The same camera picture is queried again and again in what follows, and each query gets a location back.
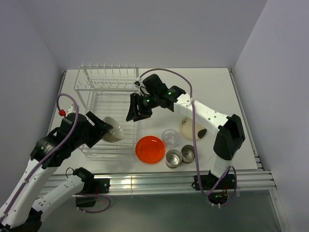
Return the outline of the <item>floral ceramic bowl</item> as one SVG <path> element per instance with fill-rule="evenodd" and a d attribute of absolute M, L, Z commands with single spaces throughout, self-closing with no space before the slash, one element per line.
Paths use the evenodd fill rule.
<path fill-rule="evenodd" d="M 120 124 L 115 119 L 107 116 L 103 119 L 103 121 L 113 126 L 113 129 L 102 137 L 104 141 L 108 143 L 116 143 L 124 139 L 125 135 L 124 135 L 123 128 L 120 126 Z"/>

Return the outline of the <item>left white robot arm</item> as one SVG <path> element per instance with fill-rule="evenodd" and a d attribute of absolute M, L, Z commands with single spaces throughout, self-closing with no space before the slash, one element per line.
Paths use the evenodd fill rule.
<path fill-rule="evenodd" d="M 92 112 L 69 113 L 59 127 L 37 141 L 26 170 L 9 199 L 0 209 L 2 232 L 36 232 L 47 216 L 75 194 L 95 192 L 94 175 L 81 167 L 45 196 L 38 195 L 47 180 L 81 145 L 89 148 L 113 129 Z"/>

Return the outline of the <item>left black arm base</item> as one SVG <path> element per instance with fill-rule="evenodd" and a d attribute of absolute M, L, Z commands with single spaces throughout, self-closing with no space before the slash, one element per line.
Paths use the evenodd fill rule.
<path fill-rule="evenodd" d="M 98 197 L 93 195 L 107 194 L 110 188 L 109 178 L 94 178 L 82 189 L 75 198 L 75 204 L 82 209 L 92 208 L 98 203 Z"/>

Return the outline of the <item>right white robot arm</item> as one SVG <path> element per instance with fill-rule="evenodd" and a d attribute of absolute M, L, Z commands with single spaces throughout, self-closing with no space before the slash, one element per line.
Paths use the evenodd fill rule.
<path fill-rule="evenodd" d="M 161 107 L 192 119 L 215 135 L 213 150 L 217 157 L 210 170 L 209 183 L 213 188 L 220 188 L 226 181 L 224 173 L 245 140 L 241 118 L 236 114 L 221 114 L 205 106 L 178 86 L 167 87 L 157 74 L 135 81 L 134 85 L 144 87 L 147 94 L 130 94 L 127 121 L 150 118 L 152 109 Z"/>

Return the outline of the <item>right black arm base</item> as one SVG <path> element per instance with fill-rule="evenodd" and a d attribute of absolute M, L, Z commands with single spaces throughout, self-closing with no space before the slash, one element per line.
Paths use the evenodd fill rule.
<path fill-rule="evenodd" d="M 201 175 L 200 179 L 201 179 L 201 185 L 204 190 L 211 190 L 218 181 L 218 178 L 211 174 Z M 224 190 L 224 189 L 230 190 L 234 189 L 235 186 L 236 186 L 235 176 L 233 174 L 226 174 L 225 177 L 215 187 L 215 190 Z M 197 191 L 200 190 L 197 175 L 194 176 L 194 181 L 191 184 L 191 187 Z"/>

